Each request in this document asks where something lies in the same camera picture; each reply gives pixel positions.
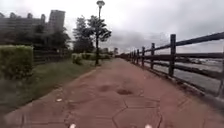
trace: cloud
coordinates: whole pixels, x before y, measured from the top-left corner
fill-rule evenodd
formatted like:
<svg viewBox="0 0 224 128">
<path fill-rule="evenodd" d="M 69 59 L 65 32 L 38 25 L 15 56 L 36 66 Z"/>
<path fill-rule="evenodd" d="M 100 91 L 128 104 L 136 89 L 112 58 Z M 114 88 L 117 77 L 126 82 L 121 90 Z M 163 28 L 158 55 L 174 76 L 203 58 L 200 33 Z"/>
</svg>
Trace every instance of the cloud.
<svg viewBox="0 0 224 128">
<path fill-rule="evenodd" d="M 69 35 L 75 19 L 97 14 L 97 0 L 0 0 L 0 12 L 16 12 L 35 17 L 47 16 L 51 9 L 66 11 L 65 26 Z M 169 35 L 185 40 L 224 31 L 223 0 L 105 0 L 102 18 L 113 31 L 102 47 L 118 47 L 129 51 L 151 43 L 161 46 L 169 42 Z M 223 51 L 222 41 L 180 47 L 178 52 Z"/>
</svg>

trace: paved walkway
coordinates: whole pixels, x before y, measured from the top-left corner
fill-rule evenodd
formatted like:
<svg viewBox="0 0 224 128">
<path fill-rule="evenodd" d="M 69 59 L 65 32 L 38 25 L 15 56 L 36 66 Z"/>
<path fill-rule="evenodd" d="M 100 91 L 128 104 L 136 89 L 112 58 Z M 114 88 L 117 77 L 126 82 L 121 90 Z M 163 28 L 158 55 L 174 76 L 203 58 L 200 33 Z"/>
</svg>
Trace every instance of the paved walkway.
<svg viewBox="0 0 224 128">
<path fill-rule="evenodd" d="M 5 116 L 12 128 L 224 128 L 197 97 L 121 59 Z"/>
</svg>

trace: river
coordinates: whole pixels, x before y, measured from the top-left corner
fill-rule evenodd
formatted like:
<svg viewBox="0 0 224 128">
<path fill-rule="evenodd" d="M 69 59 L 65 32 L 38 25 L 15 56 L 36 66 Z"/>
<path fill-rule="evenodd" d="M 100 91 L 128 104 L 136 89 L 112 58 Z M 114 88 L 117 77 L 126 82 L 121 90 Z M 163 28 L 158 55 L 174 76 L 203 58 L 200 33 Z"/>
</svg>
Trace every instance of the river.
<svg viewBox="0 0 224 128">
<path fill-rule="evenodd" d="M 195 67 L 199 69 L 207 69 L 207 70 L 212 70 L 212 71 L 222 71 L 222 65 L 221 63 L 205 63 L 205 64 L 187 64 L 187 63 L 176 63 L 178 65 L 184 65 L 188 67 Z M 154 69 L 168 73 L 168 68 L 162 67 L 162 66 L 157 66 L 154 65 Z M 174 76 L 186 81 L 189 81 L 193 84 L 196 84 L 198 86 L 201 86 L 203 88 L 206 88 L 214 93 L 218 92 L 219 86 L 220 86 L 220 81 L 209 78 L 206 76 L 198 75 L 195 73 L 189 73 L 181 70 L 174 70 Z"/>
</svg>

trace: street lamp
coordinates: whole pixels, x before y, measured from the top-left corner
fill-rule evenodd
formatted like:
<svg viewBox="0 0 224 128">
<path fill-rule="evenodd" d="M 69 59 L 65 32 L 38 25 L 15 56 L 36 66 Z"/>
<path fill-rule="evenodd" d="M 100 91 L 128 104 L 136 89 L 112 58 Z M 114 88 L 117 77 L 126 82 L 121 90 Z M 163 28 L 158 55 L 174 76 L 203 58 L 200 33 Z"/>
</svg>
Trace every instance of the street lamp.
<svg viewBox="0 0 224 128">
<path fill-rule="evenodd" d="M 99 29 L 100 29 L 100 13 L 102 7 L 105 5 L 105 2 L 103 0 L 98 0 L 96 4 L 99 6 L 99 21 L 97 24 L 97 29 L 96 29 L 96 63 L 95 65 L 97 66 L 99 64 Z"/>
</svg>

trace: building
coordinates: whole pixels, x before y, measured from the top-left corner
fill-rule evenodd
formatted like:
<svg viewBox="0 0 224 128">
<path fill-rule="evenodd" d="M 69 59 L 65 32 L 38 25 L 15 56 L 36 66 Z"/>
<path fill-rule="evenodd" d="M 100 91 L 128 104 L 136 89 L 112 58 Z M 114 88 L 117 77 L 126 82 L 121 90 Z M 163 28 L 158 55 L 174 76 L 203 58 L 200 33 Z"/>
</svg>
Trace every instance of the building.
<svg viewBox="0 0 224 128">
<path fill-rule="evenodd" d="M 114 55 L 117 55 L 118 54 L 118 48 L 114 48 Z"/>
<path fill-rule="evenodd" d="M 27 17 L 21 17 L 15 13 L 11 13 L 9 17 L 5 17 L 0 13 L 0 33 L 25 32 L 33 34 L 35 27 L 42 25 L 45 28 L 45 34 L 52 34 L 57 31 L 63 31 L 64 19 L 65 12 L 59 10 L 51 11 L 48 23 L 45 22 L 46 16 L 44 14 L 40 18 L 33 18 L 31 13 L 28 13 Z"/>
<path fill-rule="evenodd" d="M 45 25 L 45 16 L 41 18 L 33 18 L 31 13 L 28 13 L 27 17 L 23 18 L 17 16 L 15 13 L 11 13 L 10 17 L 6 18 L 4 15 L 0 16 L 0 31 L 7 32 L 24 32 L 32 34 L 34 33 L 37 25 Z"/>
<path fill-rule="evenodd" d="M 48 22 L 48 33 L 63 31 L 64 29 L 65 12 L 52 10 Z"/>
</svg>

